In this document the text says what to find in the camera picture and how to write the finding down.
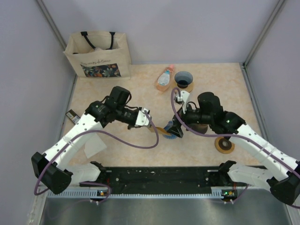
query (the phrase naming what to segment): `small black object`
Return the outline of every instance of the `small black object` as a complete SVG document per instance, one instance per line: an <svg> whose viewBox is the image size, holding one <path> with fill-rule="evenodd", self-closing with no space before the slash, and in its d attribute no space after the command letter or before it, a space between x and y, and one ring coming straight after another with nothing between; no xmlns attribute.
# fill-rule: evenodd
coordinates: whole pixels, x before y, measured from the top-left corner
<svg viewBox="0 0 300 225"><path fill-rule="evenodd" d="M72 109L66 112L66 116L76 124L80 120L80 116L78 116Z"/></svg>
<svg viewBox="0 0 300 225"><path fill-rule="evenodd" d="M81 35L84 37L84 39L87 41L87 43L89 43L89 45L95 49L96 47L90 42L90 40L88 39L88 33L86 31L82 31Z"/></svg>

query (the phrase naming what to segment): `white paper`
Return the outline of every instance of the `white paper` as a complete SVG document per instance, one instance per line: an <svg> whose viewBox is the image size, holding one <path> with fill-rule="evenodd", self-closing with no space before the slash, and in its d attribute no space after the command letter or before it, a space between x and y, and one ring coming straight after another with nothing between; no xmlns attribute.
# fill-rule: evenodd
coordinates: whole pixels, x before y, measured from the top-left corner
<svg viewBox="0 0 300 225"><path fill-rule="evenodd" d="M101 138L94 134L86 143L84 147L84 153L86 158L91 158L97 153L105 150L107 148L106 144L101 140Z"/></svg>

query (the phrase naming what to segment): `black bag handle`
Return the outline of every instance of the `black bag handle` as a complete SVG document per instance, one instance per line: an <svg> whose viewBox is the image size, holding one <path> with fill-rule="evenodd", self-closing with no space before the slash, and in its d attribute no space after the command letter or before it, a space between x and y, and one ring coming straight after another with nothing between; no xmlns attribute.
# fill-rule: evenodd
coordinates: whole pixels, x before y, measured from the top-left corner
<svg viewBox="0 0 300 225"><path fill-rule="evenodd" d="M111 46L109 48L107 48L106 50L111 50L113 49L113 36L116 32L109 32L112 36L112 40L111 40ZM90 40L88 39L88 33L86 31L82 31L81 35L84 37L84 39L87 41L87 43L89 43L89 45L95 49L96 47L90 42Z"/></svg>
<svg viewBox="0 0 300 225"><path fill-rule="evenodd" d="M111 41L111 46L109 48L107 48L107 50L112 50L113 49L113 36L116 32L110 32L111 36L112 36L112 41Z"/></svg>
<svg viewBox="0 0 300 225"><path fill-rule="evenodd" d="M88 33L86 31L82 31L81 35L84 36L84 39L87 41L87 43L89 43L89 45L95 49L96 47L90 42L90 40L88 39Z"/></svg>

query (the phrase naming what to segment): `black cable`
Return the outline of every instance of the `black cable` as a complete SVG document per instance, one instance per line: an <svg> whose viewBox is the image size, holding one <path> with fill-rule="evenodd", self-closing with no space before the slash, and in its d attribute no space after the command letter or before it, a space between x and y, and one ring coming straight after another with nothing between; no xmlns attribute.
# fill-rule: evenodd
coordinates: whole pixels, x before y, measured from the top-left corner
<svg viewBox="0 0 300 225"><path fill-rule="evenodd" d="M129 99L128 99L128 101L125 103L124 106L126 106L126 105L128 104L128 102L130 102L131 99L132 99L132 95L131 95L131 93L129 93Z"/></svg>
<svg viewBox="0 0 300 225"><path fill-rule="evenodd" d="M195 102L188 102L187 105L190 104L190 103L192 103L195 106L195 108L197 109L197 105L196 105Z"/></svg>
<svg viewBox="0 0 300 225"><path fill-rule="evenodd" d="M107 98L107 96L105 96L105 98L104 98L102 101L100 101L100 102L103 103L103 101L104 101L106 98Z"/></svg>

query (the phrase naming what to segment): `floral print on bag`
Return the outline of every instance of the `floral print on bag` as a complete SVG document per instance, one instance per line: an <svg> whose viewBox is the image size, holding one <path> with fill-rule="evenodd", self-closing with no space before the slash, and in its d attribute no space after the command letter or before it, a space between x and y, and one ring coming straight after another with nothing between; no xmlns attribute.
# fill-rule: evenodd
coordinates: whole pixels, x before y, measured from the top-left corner
<svg viewBox="0 0 300 225"><path fill-rule="evenodd" d="M116 63L94 67L85 67L81 65L81 67L87 77L121 77Z"/></svg>

